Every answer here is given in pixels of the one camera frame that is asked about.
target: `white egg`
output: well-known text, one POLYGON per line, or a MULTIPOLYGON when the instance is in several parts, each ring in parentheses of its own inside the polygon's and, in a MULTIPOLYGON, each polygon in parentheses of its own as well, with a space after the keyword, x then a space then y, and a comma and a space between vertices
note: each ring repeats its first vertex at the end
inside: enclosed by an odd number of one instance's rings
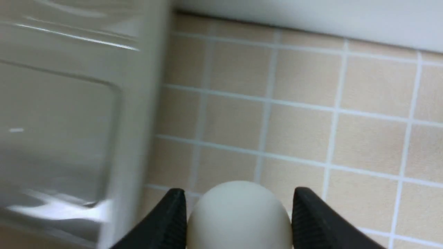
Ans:
POLYGON ((291 249, 291 221, 261 185, 234 181, 204 194, 187 228, 188 249, 291 249))

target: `white wall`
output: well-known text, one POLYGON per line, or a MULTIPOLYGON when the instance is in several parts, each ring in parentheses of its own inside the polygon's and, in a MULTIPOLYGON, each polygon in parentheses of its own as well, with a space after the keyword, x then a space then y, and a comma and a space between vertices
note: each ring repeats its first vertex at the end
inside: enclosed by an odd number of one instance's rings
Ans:
POLYGON ((180 9, 443 52, 442 0, 178 0, 180 9))

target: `tile grout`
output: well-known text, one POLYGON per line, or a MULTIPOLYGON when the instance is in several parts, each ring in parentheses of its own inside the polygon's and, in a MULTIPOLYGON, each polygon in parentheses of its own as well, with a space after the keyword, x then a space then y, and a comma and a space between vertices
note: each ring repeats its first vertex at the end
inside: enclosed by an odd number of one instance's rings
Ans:
MULTIPOLYGON (((342 50, 332 49, 332 48, 319 48, 319 47, 282 45, 282 44, 275 45, 275 44, 266 43, 266 42, 254 42, 254 41, 249 41, 249 40, 244 40, 244 39, 218 37, 215 35, 193 34, 193 33, 181 32, 181 31, 172 31, 171 34, 173 36, 182 36, 182 37, 189 37, 189 38, 196 38, 196 39, 203 39, 203 40, 212 40, 212 41, 217 41, 217 42, 236 43, 236 44, 243 44, 243 45, 250 45, 250 46, 257 46, 257 47, 268 47, 268 48, 275 48, 276 47, 278 49, 307 51, 307 52, 315 52, 315 53, 323 53, 323 54, 336 54, 336 55, 342 54, 342 50)), ((390 61, 403 62, 403 63, 418 63, 418 59, 409 59, 409 58, 388 56, 388 55, 382 55, 382 54, 371 54, 371 53, 364 53, 364 52, 349 51, 348 55, 350 57, 373 58, 373 59, 390 60, 390 61)), ((436 61, 423 61, 422 64, 427 65, 427 66, 443 66, 443 63, 436 62, 436 61)))
POLYGON ((323 201, 326 201, 329 190, 330 165, 332 164, 332 158, 334 156, 335 137, 337 135, 337 125, 338 125, 338 114, 340 109, 340 103, 342 102, 343 87, 345 84, 346 70, 348 67, 348 43, 349 43, 348 39, 345 39, 343 44, 342 65, 340 68, 340 75, 338 77, 337 93, 335 96, 334 111, 331 120, 328 150, 326 154, 326 167, 323 175, 323 190, 322 190, 323 201))
MULTIPOLYGON (((210 89, 205 90, 205 89, 196 88, 196 87, 192 87, 192 86, 163 84, 163 87, 170 88, 170 89, 183 90, 183 91, 191 91, 191 92, 196 92, 196 93, 205 92, 205 93, 208 93, 209 95, 217 95, 217 96, 222 96, 222 97, 239 98, 239 99, 258 101, 258 102, 271 102, 271 104, 276 104, 276 105, 287 105, 287 106, 292 106, 292 107, 325 111, 325 112, 334 112, 335 111, 334 107, 329 107, 329 106, 312 105, 312 104, 305 104, 305 103, 301 103, 301 102, 293 102, 293 101, 285 101, 285 100, 267 99, 264 97, 249 96, 249 95, 244 95, 244 94, 240 94, 240 93, 229 93, 229 92, 216 91, 216 90, 210 90, 210 89)), ((407 123, 409 120, 406 117, 390 116, 387 114, 380 114, 380 113, 368 113, 368 112, 351 110, 351 109, 339 108, 338 112, 342 113, 342 114, 349 114, 349 115, 355 115, 355 116, 361 116, 361 117, 369 117, 369 118, 375 118, 375 119, 381 119, 381 120, 396 121, 396 122, 402 122, 402 123, 407 123)), ((443 123, 433 122, 433 121, 413 119, 412 124, 443 128, 443 123)))
MULTIPOLYGON (((422 56, 421 56, 420 51, 417 51, 417 57, 418 57, 418 63, 417 63, 416 77, 414 80, 414 90, 412 92, 411 108, 409 110, 409 118, 408 118, 406 131, 405 131, 405 135, 404 135, 403 151, 402 151, 402 155, 401 155, 400 177, 404 177, 405 170, 406 170, 406 163, 408 161, 409 144, 411 141, 412 122, 414 119, 414 112, 415 112, 416 104, 417 104, 418 91, 420 88, 421 71, 422 71, 422 56)), ((396 193, 395 205, 394 205, 394 214, 392 216, 391 236, 389 238, 389 249, 394 248, 394 237, 395 237, 395 230, 396 230, 397 220, 398 220, 398 215, 399 215, 402 190, 403 190, 403 180, 402 180, 402 178, 400 178, 398 181, 398 186, 397 186, 397 193, 396 193)))
MULTIPOLYGON (((313 160, 307 160, 307 159, 301 159, 301 158, 297 158, 297 157, 293 157, 293 156, 284 156, 284 155, 278 155, 278 154, 267 153, 267 152, 259 152, 256 150, 243 149, 243 148, 239 148, 239 147, 223 145, 223 144, 215 144, 215 143, 211 143, 211 142, 196 141, 193 139, 180 138, 180 137, 163 135, 163 134, 157 134, 157 135, 155 135, 155 137, 160 138, 160 139, 166 139, 166 140, 186 143, 186 144, 198 144, 198 145, 201 145, 204 147, 216 148, 216 149, 221 149, 221 150, 257 155, 257 156, 262 155, 263 157, 267 157, 267 158, 274 158, 274 159, 280 159, 280 160, 285 160, 285 161, 290 161, 290 162, 303 163, 303 164, 314 166, 314 167, 326 167, 326 163, 317 162, 317 161, 313 161, 313 160)), ((376 177, 385 178, 385 179, 394 180, 394 181, 398 181, 399 179, 402 179, 404 182, 408 182, 408 183, 443 188, 443 183, 431 182, 431 181, 427 181, 427 180, 415 179, 415 178, 410 178, 410 177, 400 177, 399 175, 392 175, 392 174, 388 174, 388 173, 369 171, 369 170, 352 168, 352 167, 335 165, 335 164, 331 164, 330 168, 336 169, 336 170, 341 170, 341 171, 352 172, 352 173, 356 173, 356 174, 361 174, 361 175, 376 176, 376 177)))
MULTIPOLYGON (((216 22, 213 22, 210 26, 209 33, 215 34, 216 30, 216 22)), ((197 121, 197 127, 195 129, 195 139, 197 141, 200 141, 203 139, 204 136, 204 130, 205 130, 205 124, 206 124, 206 108, 207 108, 207 102, 208 102, 208 93, 206 90, 210 88, 210 74, 212 70, 212 60, 213 60, 213 53, 214 53, 214 42, 213 41, 206 41, 206 47, 205 47, 205 58, 204 58, 204 69, 202 73, 202 92, 200 92, 200 103, 198 107, 198 121, 197 121)), ((189 183, 188 187, 189 190, 194 189, 197 179, 198 179, 198 168, 200 166, 200 154, 201 154, 201 146, 198 144, 194 145, 193 149, 193 155, 192 155, 192 166, 190 169, 190 176, 189 176, 189 183)))
MULTIPOLYGON (((281 31, 278 29, 274 30, 274 43, 278 44, 281 39, 281 31)), ((273 92, 274 92, 274 84, 275 84, 275 76, 276 76, 276 68, 277 68, 277 57, 278 57, 278 49, 272 48, 271 59, 269 61, 269 71, 268 71, 268 86, 266 89, 266 101, 263 105, 263 117, 262 117, 262 128, 260 131, 259 138, 259 146, 258 150, 260 152, 264 152, 266 147, 266 136, 268 134, 269 128, 269 119, 271 117, 271 102, 273 92)), ((257 156, 257 164, 254 170, 254 182, 260 184, 261 173, 263 170, 263 157, 257 156)))
MULTIPOLYGON (((149 189, 153 189, 153 190, 161 190, 161 191, 165 191, 165 192, 167 192, 168 190, 170 190, 172 188, 172 187, 167 187, 167 186, 163 186, 163 185, 149 184, 149 183, 145 184, 144 187, 145 188, 149 188, 149 189)), ((200 197, 203 196, 203 194, 192 192, 192 191, 186 191, 186 194, 189 197, 193 197, 193 198, 200 198, 200 197)), ((390 237, 391 236, 390 233, 381 232, 381 231, 373 230, 373 229, 370 229, 370 228, 357 227, 357 229, 360 230, 363 233, 379 235, 379 236, 383 236, 383 237, 390 237)), ((421 244, 421 245, 429 245, 429 246, 433 246, 433 247, 436 247, 436 248, 443 248, 443 244, 432 242, 432 241, 421 240, 421 239, 418 239, 418 238, 402 236, 402 235, 395 235, 394 238, 395 239, 399 239, 399 240, 414 242, 414 243, 421 244)))

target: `white ball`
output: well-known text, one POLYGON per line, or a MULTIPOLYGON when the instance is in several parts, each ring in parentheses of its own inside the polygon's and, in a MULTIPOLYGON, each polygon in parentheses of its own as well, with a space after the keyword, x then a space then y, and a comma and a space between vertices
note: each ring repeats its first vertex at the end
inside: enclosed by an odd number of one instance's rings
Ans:
POLYGON ((234 181, 204 194, 187 228, 188 249, 291 249, 291 221, 261 185, 234 181))

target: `beige tile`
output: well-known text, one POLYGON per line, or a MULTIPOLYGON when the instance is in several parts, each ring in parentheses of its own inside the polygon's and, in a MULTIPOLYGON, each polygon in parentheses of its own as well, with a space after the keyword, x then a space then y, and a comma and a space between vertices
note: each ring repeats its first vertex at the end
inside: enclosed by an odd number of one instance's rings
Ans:
POLYGON ((194 138, 200 95, 195 92, 162 88, 157 111, 157 132, 194 138))
MULTIPOLYGON (((152 188, 145 188, 143 192, 143 197, 141 201, 141 208, 140 208, 140 217, 137 221, 140 222, 165 196, 166 191, 159 190, 159 189, 152 189, 152 188)), ((187 216, 189 217, 192 209, 194 208, 195 200, 197 197, 189 196, 185 192, 185 198, 186 198, 186 212, 187 216)))
POLYGON ((165 196, 166 191, 152 188, 144 188, 141 200, 140 220, 142 220, 165 196))
POLYGON ((401 58, 417 58, 417 52, 413 49, 384 45, 380 43, 370 43, 357 40, 349 42, 349 50, 351 52, 360 52, 368 54, 380 54, 385 56, 401 57, 401 58))
POLYGON ((341 107, 407 117, 415 74, 411 63, 351 57, 341 107))
POLYGON ((327 203, 354 226, 391 231, 397 181, 331 170, 327 203))
POLYGON ((210 18, 177 14, 174 17, 174 31, 206 35, 213 22, 210 18))
POLYGON ((340 114, 333 163, 397 175, 406 124, 340 114))
POLYGON ((443 243, 443 189, 403 183, 396 234, 443 243))
POLYGON ((195 191, 203 194, 221 183, 254 181, 256 161, 250 154, 202 148, 195 191))
POLYGON ((215 43, 211 89, 264 97, 271 49, 215 43))
POLYGON ((389 237, 381 236, 381 235, 374 235, 374 234, 366 234, 369 238, 371 238, 373 241, 377 242, 381 246, 388 248, 389 247, 389 237))
POLYGON ((266 152, 325 161, 332 113, 272 105, 266 152))
POLYGON ((443 54, 441 54, 441 53, 422 51, 421 56, 424 61, 443 62, 443 54))
POLYGON ((323 174, 324 169, 321 167, 266 158, 260 183, 291 211, 296 187, 311 188, 318 196, 322 196, 323 174))
POLYGON ((436 247, 420 245, 403 240, 394 240, 394 249, 436 249, 436 247))
POLYGON ((166 56, 165 83, 200 87, 205 47, 203 40, 172 36, 166 56))
POLYGON ((443 68, 423 66, 414 117, 443 122, 443 68))
POLYGON ((192 145, 155 139, 147 171, 147 182, 167 187, 187 188, 192 145))
POLYGON ((257 24, 219 21, 217 36, 271 43, 274 40, 274 28, 257 24))
POLYGON ((211 95, 206 108, 204 140, 258 149, 263 103, 211 95))
POLYGON ((274 98, 333 106, 340 67, 339 55, 279 50, 274 98))
POLYGON ((343 49, 342 37, 323 35, 302 30, 282 30, 281 43, 285 45, 343 49))
POLYGON ((414 125, 411 131, 406 176, 443 182, 442 152, 442 128, 414 125))

